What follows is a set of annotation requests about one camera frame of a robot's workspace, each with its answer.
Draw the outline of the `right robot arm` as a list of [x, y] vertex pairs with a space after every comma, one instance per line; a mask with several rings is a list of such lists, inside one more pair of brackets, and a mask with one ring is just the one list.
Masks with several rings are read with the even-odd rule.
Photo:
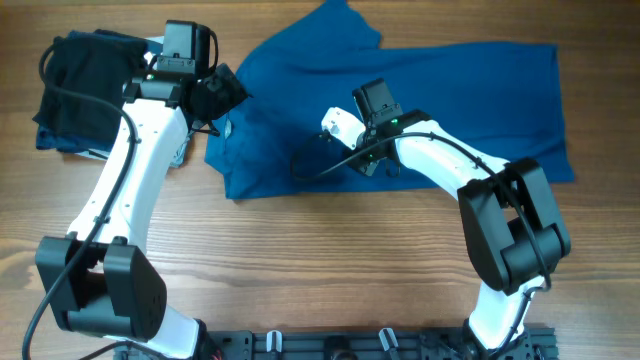
[[552, 287], [551, 275], [571, 242], [546, 174], [532, 158], [510, 162], [447, 133], [421, 110], [402, 111], [386, 82], [352, 92], [359, 114], [345, 115], [333, 133], [351, 151], [349, 165], [371, 175], [381, 160], [416, 171], [458, 203], [466, 249], [481, 279], [466, 321], [467, 357], [497, 359], [524, 336], [535, 294]]

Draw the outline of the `blue polo shirt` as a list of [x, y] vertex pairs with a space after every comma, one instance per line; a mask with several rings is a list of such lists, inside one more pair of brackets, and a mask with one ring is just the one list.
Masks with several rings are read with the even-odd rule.
[[511, 161], [532, 157], [549, 181], [573, 180], [555, 46], [380, 42], [346, 2], [328, 1], [250, 53], [236, 73], [249, 96], [219, 121], [205, 155], [228, 198], [430, 187], [412, 170], [360, 175], [343, 164], [341, 144], [318, 139], [326, 111], [355, 112], [353, 91], [376, 79], [404, 111], [426, 112], [472, 147]]

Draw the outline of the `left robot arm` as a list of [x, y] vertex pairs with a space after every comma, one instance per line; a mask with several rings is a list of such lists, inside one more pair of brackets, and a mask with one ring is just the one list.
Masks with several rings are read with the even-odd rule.
[[163, 49], [122, 85], [114, 145], [81, 213], [62, 237], [44, 237], [35, 263], [45, 289], [35, 312], [67, 332], [158, 359], [220, 359], [206, 325], [167, 303], [167, 287], [146, 255], [151, 215], [174, 154], [247, 93], [219, 59], [210, 28], [166, 23]]

